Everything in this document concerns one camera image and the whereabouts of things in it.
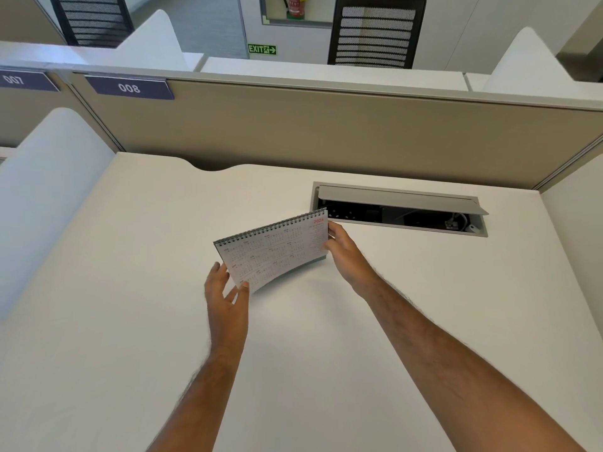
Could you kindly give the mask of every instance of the fire extinguisher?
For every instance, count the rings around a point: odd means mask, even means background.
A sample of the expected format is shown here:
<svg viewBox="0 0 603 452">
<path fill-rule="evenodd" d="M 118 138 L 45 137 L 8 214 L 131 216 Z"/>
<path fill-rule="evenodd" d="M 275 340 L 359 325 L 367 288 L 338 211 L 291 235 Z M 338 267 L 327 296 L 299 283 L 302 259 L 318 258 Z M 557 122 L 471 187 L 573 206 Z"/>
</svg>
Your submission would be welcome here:
<svg viewBox="0 0 603 452">
<path fill-rule="evenodd" d="M 289 0 L 287 18 L 302 20 L 306 16 L 306 0 Z"/>
</svg>

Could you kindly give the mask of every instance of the forearm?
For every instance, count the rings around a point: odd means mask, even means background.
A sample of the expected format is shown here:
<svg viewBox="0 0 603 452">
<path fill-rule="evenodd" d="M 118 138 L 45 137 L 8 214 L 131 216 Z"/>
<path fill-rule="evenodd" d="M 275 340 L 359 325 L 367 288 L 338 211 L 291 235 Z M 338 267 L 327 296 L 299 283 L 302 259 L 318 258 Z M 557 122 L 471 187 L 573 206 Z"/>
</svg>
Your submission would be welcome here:
<svg viewBox="0 0 603 452">
<path fill-rule="evenodd" d="M 147 452 L 212 451 L 239 361 L 240 355 L 211 354 Z"/>
<path fill-rule="evenodd" d="M 582 450 L 528 395 L 385 281 L 356 291 L 457 451 Z"/>
</svg>

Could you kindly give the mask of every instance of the person's right hand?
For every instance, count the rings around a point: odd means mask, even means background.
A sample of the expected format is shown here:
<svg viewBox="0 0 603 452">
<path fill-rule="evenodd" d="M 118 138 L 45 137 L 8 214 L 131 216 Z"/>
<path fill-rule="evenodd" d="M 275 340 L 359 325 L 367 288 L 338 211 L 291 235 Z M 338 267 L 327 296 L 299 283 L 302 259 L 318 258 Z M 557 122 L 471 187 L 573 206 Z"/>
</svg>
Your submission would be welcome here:
<svg viewBox="0 0 603 452">
<path fill-rule="evenodd" d="M 337 270 L 360 296 L 363 296 L 366 288 L 381 281 L 340 224 L 329 220 L 329 239 L 323 247 L 333 254 Z"/>
</svg>

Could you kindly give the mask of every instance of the mesh chair back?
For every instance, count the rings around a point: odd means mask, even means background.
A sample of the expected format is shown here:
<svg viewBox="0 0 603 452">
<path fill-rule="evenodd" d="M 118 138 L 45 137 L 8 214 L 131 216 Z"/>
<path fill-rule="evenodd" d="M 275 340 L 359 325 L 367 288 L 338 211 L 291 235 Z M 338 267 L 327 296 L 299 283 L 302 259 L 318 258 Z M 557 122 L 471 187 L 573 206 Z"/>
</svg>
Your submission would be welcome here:
<svg viewBox="0 0 603 452">
<path fill-rule="evenodd" d="M 427 0 L 337 0 L 329 65 L 412 68 Z"/>
<path fill-rule="evenodd" d="M 134 25 L 124 0 L 51 0 L 70 46 L 117 47 Z"/>
</svg>

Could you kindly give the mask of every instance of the green exit sign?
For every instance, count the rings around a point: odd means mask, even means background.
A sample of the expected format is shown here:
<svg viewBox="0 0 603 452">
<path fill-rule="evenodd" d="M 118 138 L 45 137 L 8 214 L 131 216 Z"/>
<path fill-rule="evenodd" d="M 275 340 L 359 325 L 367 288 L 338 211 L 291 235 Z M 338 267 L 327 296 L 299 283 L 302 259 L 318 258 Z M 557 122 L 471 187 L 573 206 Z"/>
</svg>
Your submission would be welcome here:
<svg viewBox="0 0 603 452">
<path fill-rule="evenodd" d="M 265 55 L 276 55 L 276 46 L 269 45 L 247 45 L 249 53 L 263 53 Z"/>
</svg>

